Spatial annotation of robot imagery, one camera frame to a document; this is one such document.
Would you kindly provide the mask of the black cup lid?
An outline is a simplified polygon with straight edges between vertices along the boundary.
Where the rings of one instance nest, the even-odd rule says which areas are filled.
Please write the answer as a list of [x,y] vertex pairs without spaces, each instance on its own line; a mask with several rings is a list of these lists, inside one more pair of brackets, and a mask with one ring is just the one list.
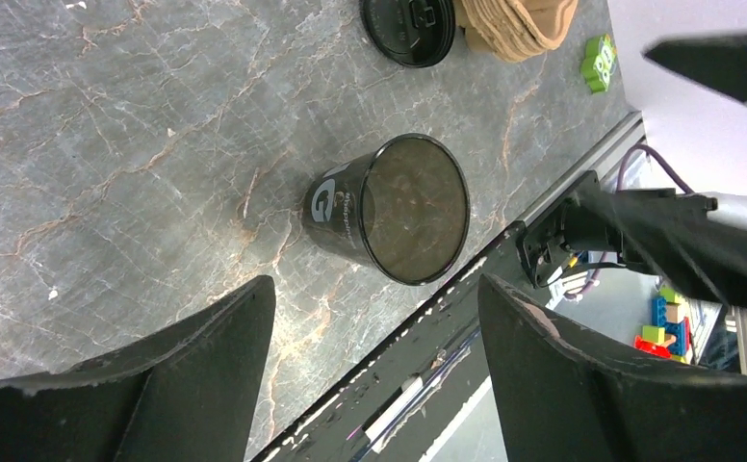
[[361,0],[363,26],[373,46],[408,68],[439,64],[456,32],[451,0]]

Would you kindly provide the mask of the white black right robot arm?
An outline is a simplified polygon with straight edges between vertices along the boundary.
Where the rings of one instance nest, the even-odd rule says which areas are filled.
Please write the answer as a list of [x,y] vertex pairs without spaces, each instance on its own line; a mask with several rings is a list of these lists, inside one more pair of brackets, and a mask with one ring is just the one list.
[[[747,104],[747,33],[670,38],[646,60]],[[536,288],[566,252],[604,251],[612,266],[665,278],[682,295],[747,309],[747,197],[670,188],[605,192],[585,172],[523,231],[521,264]]]

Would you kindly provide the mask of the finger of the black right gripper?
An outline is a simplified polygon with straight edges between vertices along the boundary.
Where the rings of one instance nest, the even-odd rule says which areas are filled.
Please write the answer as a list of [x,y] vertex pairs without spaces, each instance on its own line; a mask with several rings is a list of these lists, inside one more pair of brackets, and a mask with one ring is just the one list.
[[682,295],[747,309],[747,230],[711,221],[699,194],[584,192],[571,204],[571,247],[611,251]]
[[747,104],[747,33],[668,38],[643,52],[646,60]]

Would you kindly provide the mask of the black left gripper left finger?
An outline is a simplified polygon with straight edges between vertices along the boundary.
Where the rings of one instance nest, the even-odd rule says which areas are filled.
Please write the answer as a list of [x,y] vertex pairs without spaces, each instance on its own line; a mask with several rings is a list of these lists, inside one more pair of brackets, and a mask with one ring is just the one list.
[[0,379],[0,461],[240,461],[276,297],[260,275],[58,374]]

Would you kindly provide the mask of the single black coffee cup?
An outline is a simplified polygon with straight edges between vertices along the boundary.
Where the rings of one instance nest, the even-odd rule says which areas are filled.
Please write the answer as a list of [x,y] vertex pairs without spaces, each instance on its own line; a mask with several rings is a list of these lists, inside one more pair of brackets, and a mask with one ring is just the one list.
[[466,178],[450,150],[408,133],[315,179],[301,220],[320,248],[422,286],[454,266],[470,213]]

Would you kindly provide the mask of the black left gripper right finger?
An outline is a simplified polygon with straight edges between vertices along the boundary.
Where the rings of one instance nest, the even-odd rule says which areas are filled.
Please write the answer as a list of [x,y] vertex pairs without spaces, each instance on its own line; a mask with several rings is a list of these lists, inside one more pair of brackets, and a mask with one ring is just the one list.
[[747,375],[661,359],[493,274],[482,339],[512,461],[747,461]]

